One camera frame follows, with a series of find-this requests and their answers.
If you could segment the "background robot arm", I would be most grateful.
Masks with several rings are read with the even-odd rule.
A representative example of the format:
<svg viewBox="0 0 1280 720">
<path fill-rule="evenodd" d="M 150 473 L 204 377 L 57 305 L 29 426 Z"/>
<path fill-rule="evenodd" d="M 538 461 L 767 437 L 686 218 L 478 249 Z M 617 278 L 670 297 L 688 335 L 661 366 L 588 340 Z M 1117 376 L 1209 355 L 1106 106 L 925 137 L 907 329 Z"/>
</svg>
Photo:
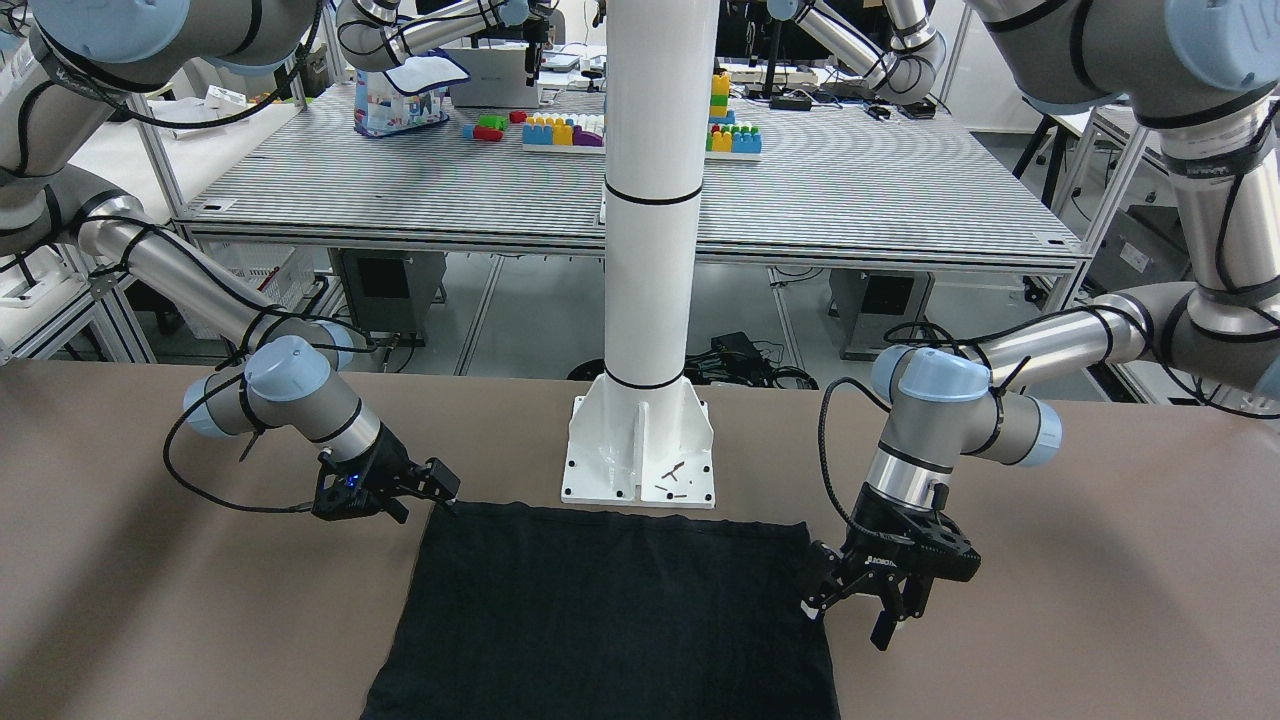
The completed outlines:
<svg viewBox="0 0 1280 720">
<path fill-rule="evenodd" d="M 335 12 L 335 36 L 357 70 L 384 72 L 413 56 L 495 26 L 521 27 L 547 20 L 550 1 L 456 1 L 426 15 L 403 19 L 397 1 L 343 1 Z"/>
</svg>

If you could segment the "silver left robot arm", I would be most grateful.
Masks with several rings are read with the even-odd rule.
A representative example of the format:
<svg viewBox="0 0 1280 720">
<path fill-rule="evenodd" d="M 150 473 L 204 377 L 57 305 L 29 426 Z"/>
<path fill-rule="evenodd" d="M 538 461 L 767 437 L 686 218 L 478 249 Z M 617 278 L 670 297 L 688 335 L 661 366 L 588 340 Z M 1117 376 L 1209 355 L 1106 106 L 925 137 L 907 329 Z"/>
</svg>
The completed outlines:
<svg viewBox="0 0 1280 720">
<path fill-rule="evenodd" d="M 861 392 L 886 415 L 838 548 L 815 542 L 799 587 L 818 620 L 876 597 L 870 642 L 924 611 L 937 580 L 980 556 L 945 514 L 960 457 L 1037 466 L 1062 443 L 1021 386 L 1098 364 L 1156 363 L 1277 398 L 1277 4 L 974 1 L 1027 101 L 1079 111 L 1125 97 L 1158 138 L 1190 279 L 1103 293 L 959 340 L 943 329 L 884 348 Z"/>
</svg>

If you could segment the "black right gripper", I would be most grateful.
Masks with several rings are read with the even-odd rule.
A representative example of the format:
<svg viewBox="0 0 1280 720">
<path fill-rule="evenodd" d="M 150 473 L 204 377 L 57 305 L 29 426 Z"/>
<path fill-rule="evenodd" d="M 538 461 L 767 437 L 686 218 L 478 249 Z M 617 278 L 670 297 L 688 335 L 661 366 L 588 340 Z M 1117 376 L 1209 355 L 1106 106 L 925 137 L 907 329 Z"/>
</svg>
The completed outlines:
<svg viewBox="0 0 1280 720">
<path fill-rule="evenodd" d="M 453 505 L 460 492 L 460 478 L 438 457 L 425 464 L 410 459 L 404 445 L 380 425 L 371 446 L 361 455 L 346 460 L 346 488 L 357 506 L 380 506 L 398 524 L 410 519 L 401 496 Z"/>
</svg>

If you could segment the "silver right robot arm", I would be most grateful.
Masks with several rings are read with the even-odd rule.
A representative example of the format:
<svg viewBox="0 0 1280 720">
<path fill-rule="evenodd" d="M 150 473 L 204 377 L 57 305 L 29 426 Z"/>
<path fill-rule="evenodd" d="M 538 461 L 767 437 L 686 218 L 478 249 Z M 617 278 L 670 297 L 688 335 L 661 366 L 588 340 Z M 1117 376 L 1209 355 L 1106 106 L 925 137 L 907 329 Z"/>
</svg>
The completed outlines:
<svg viewBox="0 0 1280 720">
<path fill-rule="evenodd" d="M 273 304 L 151 220 L 143 204 L 72 156 L 129 94 L 192 59 L 273 67 L 306 49 L 323 1 L 28 1 L 27 31 L 3 68 L 3 254 L 70 243 L 237 345 L 241 366 L 192 386 L 183 420 L 206 436 L 292 427 L 317 451 L 314 497 L 291 506 L 323 520 L 408 516 L 404 498 L 451 507 L 460 479 L 416 462 L 344 380 L 365 350 L 355 329 Z"/>
</svg>

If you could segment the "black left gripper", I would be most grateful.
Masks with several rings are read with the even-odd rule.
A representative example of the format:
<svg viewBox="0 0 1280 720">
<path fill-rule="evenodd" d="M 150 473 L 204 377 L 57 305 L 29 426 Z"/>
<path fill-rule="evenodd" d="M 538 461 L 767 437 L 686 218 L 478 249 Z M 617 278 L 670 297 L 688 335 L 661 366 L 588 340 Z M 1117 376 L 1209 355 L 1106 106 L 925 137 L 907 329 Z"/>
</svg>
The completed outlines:
<svg viewBox="0 0 1280 720">
<path fill-rule="evenodd" d="M 876 580 L 882 610 L 870 643 L 878 651 L 890 647 L 900 623 L 924 615 L 934 579 L 969 582 L 982 562 L 945 512 L 901 502 L 869 483 L 859 491 L 841 552 L 826 543 L 808 546 L 800 566 L 801 611 L 815 621 L 842 600 L 870 596 L 869 571 L 908 574 Z"/>
</svg>

